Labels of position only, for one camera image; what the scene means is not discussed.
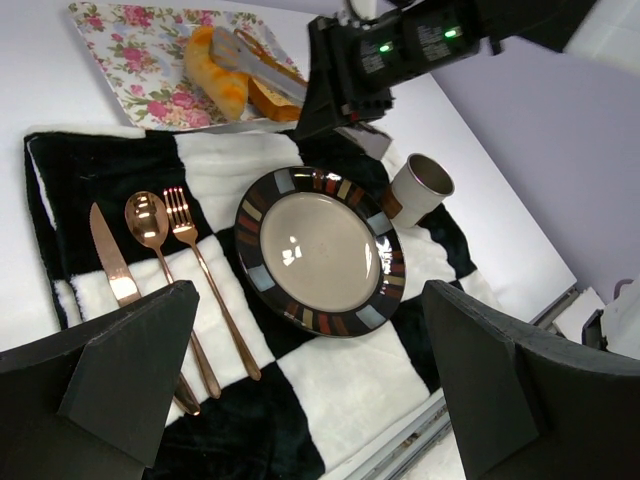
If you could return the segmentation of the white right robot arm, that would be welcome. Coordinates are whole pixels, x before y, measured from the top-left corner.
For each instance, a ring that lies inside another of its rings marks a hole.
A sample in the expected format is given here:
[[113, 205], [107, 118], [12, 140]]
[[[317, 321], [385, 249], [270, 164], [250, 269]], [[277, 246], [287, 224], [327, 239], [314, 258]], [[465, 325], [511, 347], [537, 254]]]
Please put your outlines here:
[[395, 1], [371, 20], [308, 25], [310, 73], [294, 135], [381, 119], [393, 87], [518, 37], [544, 49], [639, 71], [636, 1]]

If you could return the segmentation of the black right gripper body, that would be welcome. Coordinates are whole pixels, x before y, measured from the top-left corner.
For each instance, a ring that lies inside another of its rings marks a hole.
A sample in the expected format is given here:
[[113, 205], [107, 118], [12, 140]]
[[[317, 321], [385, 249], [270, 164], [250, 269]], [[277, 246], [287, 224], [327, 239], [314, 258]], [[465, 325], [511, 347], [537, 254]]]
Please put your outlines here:
[[476, 54], [483, 38], [474, 1], [422, 1], [368, 24], [319, 16], [309, 27], [350, 28], [347, 123], [384, 117], [393, 87]]

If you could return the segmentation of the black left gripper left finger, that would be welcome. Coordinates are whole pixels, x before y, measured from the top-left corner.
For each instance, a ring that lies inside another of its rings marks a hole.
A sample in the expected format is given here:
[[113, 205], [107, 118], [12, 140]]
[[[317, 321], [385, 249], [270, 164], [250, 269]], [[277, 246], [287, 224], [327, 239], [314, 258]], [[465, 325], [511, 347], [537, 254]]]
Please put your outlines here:
[[1, 354], [4, 479], [139, 479], [155, 462], [199, 295], [177, 281]]

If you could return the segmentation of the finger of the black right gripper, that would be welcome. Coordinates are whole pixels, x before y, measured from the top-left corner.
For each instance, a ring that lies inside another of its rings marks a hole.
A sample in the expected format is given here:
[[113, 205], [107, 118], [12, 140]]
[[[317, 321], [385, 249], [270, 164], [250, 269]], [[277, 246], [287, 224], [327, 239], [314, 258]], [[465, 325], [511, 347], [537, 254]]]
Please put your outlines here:
[[325, 135], [347, 124], [342, 107], [350, 100], [347, 53], [349, 27], [309, 27], [310, 71], [296, 141]]

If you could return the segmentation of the silver metal tongs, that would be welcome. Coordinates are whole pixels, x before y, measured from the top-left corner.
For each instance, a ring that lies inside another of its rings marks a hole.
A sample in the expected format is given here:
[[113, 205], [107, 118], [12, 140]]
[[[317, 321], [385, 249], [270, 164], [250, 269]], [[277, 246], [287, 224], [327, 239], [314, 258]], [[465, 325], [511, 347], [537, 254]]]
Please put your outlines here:
[[[273, 60], [262, 46], [245, 32], [231, 32], [224, 27], [216, 27], [209, 46], [209, 57], [228, 71], [254, 77], [296, 107], [305, 107], [307, 82]], [[386, 133], [366, 123], [336, 126], [331, 127], [331, 130], [376, 160], [381, 160], [391, 145], [391, 138]]]

